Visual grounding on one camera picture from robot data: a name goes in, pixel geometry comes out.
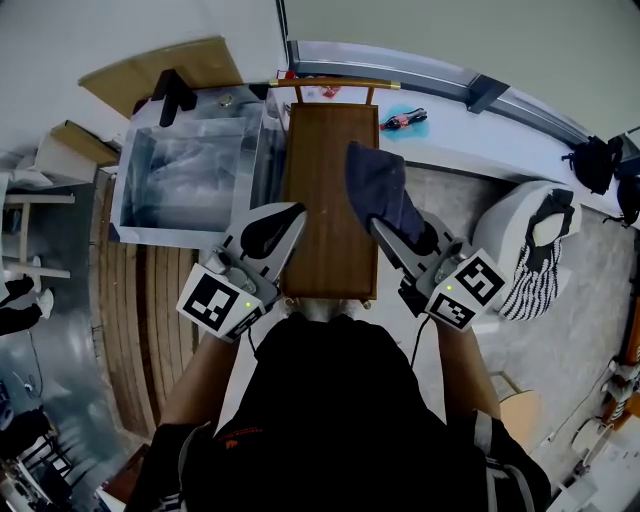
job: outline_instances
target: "cable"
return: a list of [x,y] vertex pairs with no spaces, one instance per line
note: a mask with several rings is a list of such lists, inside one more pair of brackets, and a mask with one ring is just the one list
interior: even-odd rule
[[253,344],[253,339],[251,338],[251,327],[249,327],[249,330],[247,331],[247,336],[249,337],[249,344],[251,345],[251,348],[253,349],[253,357],[256,357],[256,347]]
[[36,347],[33,344],[33,335],[31,334],[30,329],[27,329],[27,332],[29,333],[29,340],[31,342],[31,349],[33,350],[33,357],[36,360],[36,366],[38,368],[38,375],[40,377],[40,386],[36,387],[36,379],[31,373],[27,378],[27,382],[23,381],[16,372],[13,372],[13,375],[15,375],[15,377],[20,381],[20,384],[22,384],[22,387],[26,391],[27,396],[32,400],[38,400],[42,396],[42,391],[44,390],[44,381],[42,380],[42,370],[40,369],[40,359],[38,359],[38,353],[36,352]]
[[431,320],[431,315],[427,315],[427,318],[424,319],[422,325],[420,325],[420,329],[418,329],[418,335],[416,336],[416,344],[413,346],[413,355],[411,356],[411,368],[413,368],[413,363],[416,361],[416,354],[418,353],[418,344],[420,343],[420,335],[422,334],[422,329],[427,322]]
[[600,374],[600,376],[596,379],[596,381],[593,383],[593,386],[591,386],[591,389],[589,390],[589,393],[587,393],[587,396],[585,396],[582,401],[576,405],[576,408],[571,412],[571,414],[569,414],[569,416],[567,416],[567,418],[560,424],[560,426],[555,429],[555,431],[553,431],[551,434],[549,434],[547,436],[547,440],[550,443],[553,443],[553,441],[555,441],[556,436],[558,435],[558,432],[560,432],[560,429],[562,429],[562,427],[564,427],[567,422],[573,417],[573,415],[578,412],[578,409],[580,409],[580,407],[582,406],[583,403],[585,403],[589,397],[591,396],[591,393],[593,393],[593,390],[596,389],[596,386],[598,385],[598,382],[600,382],[600,380],[602,379],[602,377],[604,376],[605,373],[607,373],[607,371],[609,370],[609,365],[607,364],[607,366],[605,366],[604,370],[602,371],[602,373]]

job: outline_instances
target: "wooden board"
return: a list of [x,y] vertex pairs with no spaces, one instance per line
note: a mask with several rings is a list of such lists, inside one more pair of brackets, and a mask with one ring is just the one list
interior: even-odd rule
[[131,351],[131,364],[133,365],[133,377],[135,380],[136,394],[142,410],[142,417],[147,426],[147,433],[151,433],[156,429],[156,420],[149,400],[149,391],[147,390],[143,363],[143,347],[140,343],[140,332],[138,329],[138,247],[134,244],[121,245],[125,245],[125,307],[127,309],[127,328],[129,334],[129,349]]
[[[195,251],[191,249],[180,249],[180,259],[178,262],[178,290],[182,292],[184,285],[189,278],[193,268]],[[182,368],[186,369],[191,356],[193,355],[193,345],[195,340],[195,324],[186,316],[178,315],[180,322],[180,353],[182,356]]]
[[165,397],[171,393],[174,383],[167,320],[169,314],[167,306],[167,257],[168,249],[166,247],[156,248],[156,326]]
[[146,256],[146,282],[147,282],[147,339],[149,344],[149,358],[153,384],[156,391],[158,407],[162,411],[165,403],[165,391],[162,376],[162,364],[160,363],[160,347],[158,346],[158,327],[156,323],[156,248],[147,247]]
[[176,311],[176,304],[180,297],[178,290],[178,271],[180,249],[167,249],[167,324],[169,331],[169,350],[171,352],[171,371],[173,382],[178,382],[182,375],[182,353],[180,347],[180,320]]
[[377,247],[356,218],[345,186],[349,142],[377,148],[378,107],[292,105],[285,201],[308,211],[307,226],[284,271],[289,297],[375,299]]
[[118,333],[120,334],[120,351],[122,353],[122,363],[125,378],[127,379],[127,387],[129,390],[129,399],[132,404],[133,418],[135,428],[133,432],[141,436],[148,436],[146,429],[144,414],[142,413],[142,404],[140,394],[136,383],[135,369],[133,364],[133,356],[131,355],[131,342],[129,341],[129,315],[131,312],[127,307],[127,244],[119,244],[116,246],[116,311],[118,314]]
[[98,137],[77,125],[65,121],[51,129],[51,136],[58,142],[87,157],[98,165],[112,164],[118,161],[118,152],[107,146]]
[[136,55],[83,76],[78,84],[129,118],[149,98],[165,69],[175,69],[192,89],[242,83],[223,37],[168,46]]
[[96,210],[101,220],[96,223],[92,285],[99,290],[91,296],[99,307],[92,327],[94,338],[100,333],[97,353],[104,354],[116,424],[149,439],[195,346],[197,331],[178,315],[175,304],[197,251],[109,241],[112,197],[113,181]]
[[115,254],[114,244],[109,243],[109,215],[113,197],[113,183],[107,185],[100,227],[100,310],[104,332],[105,355],[109,369],[109,380],[113,387],[116,406],[122,426],[131,430],[134,427],[130,412],[129,391],[122,371],[122,353],[118,339],[118,314],[115,309]]

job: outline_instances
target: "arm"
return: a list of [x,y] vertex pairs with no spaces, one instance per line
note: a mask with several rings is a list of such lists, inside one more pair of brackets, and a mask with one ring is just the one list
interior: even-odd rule
[[226,343],[206,333],[187,369],[171,390],[161,424],[203,425],[214,428],[220,419],[224,395],[238,355],[236,343]]
[[447,423],[468,418],[475,409],[500,419],[500,401],[473,330],[459,332],[436,321]]

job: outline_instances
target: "dark blue cloth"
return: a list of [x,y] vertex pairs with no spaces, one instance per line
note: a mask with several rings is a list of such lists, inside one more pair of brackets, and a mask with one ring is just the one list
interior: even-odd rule
[[417,243],[425,223],[404,189],[404,158],[351,142],[345,167],[347,195],[365,229],[378,217]]

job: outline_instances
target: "black shirt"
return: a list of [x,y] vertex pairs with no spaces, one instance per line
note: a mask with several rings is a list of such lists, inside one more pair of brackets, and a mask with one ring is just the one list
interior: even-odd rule
[[[482,415],[447,427],[382,327],[294,314],[256,357],[238,412],[217,434],[196,425],[156,431],[127,510],[185,501],[190,512],[271,503],[484,511],[491,489],[500,510],[546,509],[546,475],[502,423]],[[479,423],[489,429],[484,451],[474,444]]]

